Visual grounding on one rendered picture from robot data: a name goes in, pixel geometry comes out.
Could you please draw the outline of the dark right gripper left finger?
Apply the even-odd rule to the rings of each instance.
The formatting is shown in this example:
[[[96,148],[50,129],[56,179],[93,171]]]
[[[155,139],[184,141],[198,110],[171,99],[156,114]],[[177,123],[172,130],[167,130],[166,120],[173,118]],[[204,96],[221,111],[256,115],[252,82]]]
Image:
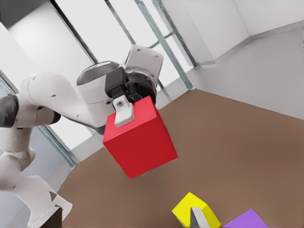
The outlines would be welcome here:
[[[44,223],[44,228],[62,228],[62,208],[55,208],[56,211]]]

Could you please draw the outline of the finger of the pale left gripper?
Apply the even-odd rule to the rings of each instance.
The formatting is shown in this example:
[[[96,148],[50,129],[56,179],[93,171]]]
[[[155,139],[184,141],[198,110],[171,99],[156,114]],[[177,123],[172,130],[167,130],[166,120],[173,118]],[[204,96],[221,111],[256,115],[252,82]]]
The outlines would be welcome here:
[[[125,95],[114,99],[113,105],[116,110],[114,123],[117,127],[121,127],[134,120],[133,104],[128,101]]]

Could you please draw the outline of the dark frame post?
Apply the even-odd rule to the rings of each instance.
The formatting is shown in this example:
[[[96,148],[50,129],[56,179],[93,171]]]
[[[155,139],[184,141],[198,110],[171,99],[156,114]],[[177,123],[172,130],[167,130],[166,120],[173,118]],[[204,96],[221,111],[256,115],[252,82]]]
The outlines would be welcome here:
[[[76,41],[78,42],[78,44],[80,45],[80,47],[83,49],[84,53],[89,57],[89,59],[94,64],[97,64],[98,63],[97,58],[92,53],[92,51],[87,46],[87,44],[83,41],[83,39],[81,38],[81,36],[77,32],[77,30],[74,28],[74,26],[72,25],[72,23],[70,22],[70,20],[67,18],[67,16],[64,14],[64,12],[62,11],[62,9],[57,4],[56,0],[50,0],[50,3],[53,6],[53,8],[55,9],[55,11],[57,12],[57,14],[59,15],[59,17],[61,18],[61,20],[63,21],[63,23],[69,29],[69,31],[71,32],[71,34],[73,35],[73,37],[76,39]]]
[[[114,18],[118,22],[118,24],[121,27],[121,29],[123,30],[123,32],[125,33],[125,35],[128,37],[129,41],[132,44],[136,44],[136,42],[133,39],[132,35],[130,34],[130,32],[126,28],[125,24],[122,22],[121,18],[119,17],[119,15],[116,12],[116,10],[113,8],[111,2],[109,0],[104,0],[104,1],[105,1],[106,5],[108,6],[109,10],[111,11],[112,15],[114,16]]]

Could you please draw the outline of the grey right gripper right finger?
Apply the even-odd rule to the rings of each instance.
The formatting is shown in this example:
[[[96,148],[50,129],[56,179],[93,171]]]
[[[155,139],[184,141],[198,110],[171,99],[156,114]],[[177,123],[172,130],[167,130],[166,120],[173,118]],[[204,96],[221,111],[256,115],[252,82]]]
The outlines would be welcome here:
[[[190,209],[190,228],[209,228],[209,223],[199,207]]]

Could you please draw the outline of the red wooden cube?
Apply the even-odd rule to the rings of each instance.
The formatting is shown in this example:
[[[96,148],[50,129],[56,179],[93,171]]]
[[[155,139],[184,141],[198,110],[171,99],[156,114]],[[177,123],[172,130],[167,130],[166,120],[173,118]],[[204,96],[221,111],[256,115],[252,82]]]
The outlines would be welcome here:
[[[117,127],[107,118],[103,145],[129,179],[178,158],[170,134],[152,99],[134,103],[134,119]]]

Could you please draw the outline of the purple wooden cube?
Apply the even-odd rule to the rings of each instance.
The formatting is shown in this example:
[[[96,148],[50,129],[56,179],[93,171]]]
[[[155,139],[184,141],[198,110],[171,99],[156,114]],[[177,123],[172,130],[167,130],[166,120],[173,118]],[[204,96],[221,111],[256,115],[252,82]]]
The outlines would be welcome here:
[[[223,228],[268,228],[268,226],[253,209],[249,209],[225,224]]]

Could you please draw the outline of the silver frame crossbar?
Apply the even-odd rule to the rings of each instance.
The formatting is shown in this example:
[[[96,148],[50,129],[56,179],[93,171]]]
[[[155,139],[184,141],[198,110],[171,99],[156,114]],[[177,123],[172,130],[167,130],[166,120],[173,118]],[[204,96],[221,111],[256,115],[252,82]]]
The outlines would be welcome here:
[[[167,38],[169,38],[170,36],[172,36],[172,35],[174,35],[174,34],[175,34],[175,32],[172,31],[172,32],[168,33],[167,35],[165,35],[165,36],[163,37],[163,39],[166,40]],[[160,44],[160,41],[158,40],[157,42],[155,42],[154,44],[152,44],[151,46],[149,46],[149,48],[154,48],[154,47],[156,47],[156,46],[159,45],[159,44]]]

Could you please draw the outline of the yellow wooden cube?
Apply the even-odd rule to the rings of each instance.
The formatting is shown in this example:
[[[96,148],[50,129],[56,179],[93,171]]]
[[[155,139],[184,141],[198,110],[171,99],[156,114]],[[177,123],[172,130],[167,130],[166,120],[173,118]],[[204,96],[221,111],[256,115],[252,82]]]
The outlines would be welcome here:
[[[211,210],[210,206],[191,192],[188,192],[172,210],[174,216],[184,227],[190,228],[190,209],[192,207],[198,207],[202,210],[211,228],[221,227],[221,222]]]

